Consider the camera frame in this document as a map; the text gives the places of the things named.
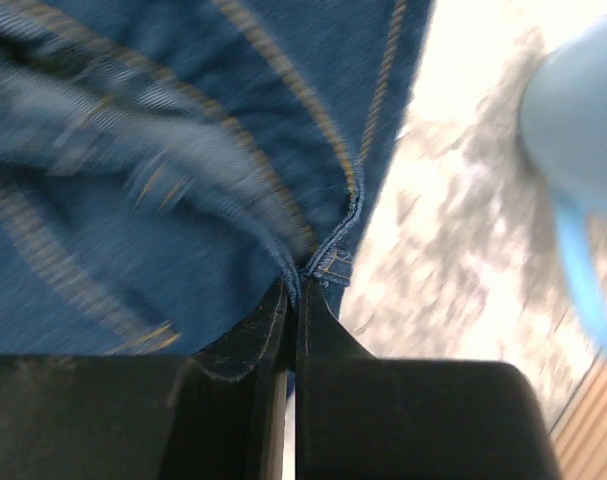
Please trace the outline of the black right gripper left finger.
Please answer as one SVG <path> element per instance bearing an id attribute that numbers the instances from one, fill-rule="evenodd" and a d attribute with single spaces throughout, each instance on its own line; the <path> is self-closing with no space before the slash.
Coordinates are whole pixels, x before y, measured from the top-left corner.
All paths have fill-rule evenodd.
<path id="1" fill-rule="evenodd" d="M 193 356 L 0 356 L 0 479 L 277 479 L 289 302 Z"/>

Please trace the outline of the dark denim skirt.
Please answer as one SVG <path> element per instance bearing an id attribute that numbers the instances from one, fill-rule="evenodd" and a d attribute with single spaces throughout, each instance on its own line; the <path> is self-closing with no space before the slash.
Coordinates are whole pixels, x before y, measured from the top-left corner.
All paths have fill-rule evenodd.
<path id="1" fill-rule="evenodd" d="M 191 354 L 337 312 L 428 1 L 0 1 L 0 354 Z"/>

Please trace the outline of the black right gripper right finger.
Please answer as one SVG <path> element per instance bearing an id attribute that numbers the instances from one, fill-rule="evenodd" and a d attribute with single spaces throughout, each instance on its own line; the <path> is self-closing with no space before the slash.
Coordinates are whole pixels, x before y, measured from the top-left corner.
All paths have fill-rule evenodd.
<path id="1" fill-rule="evenodd" d="M 308 282 L 297 319 L 300 479 L 557 479 L 526 377 L 500 361 L 365 350 Z"/>

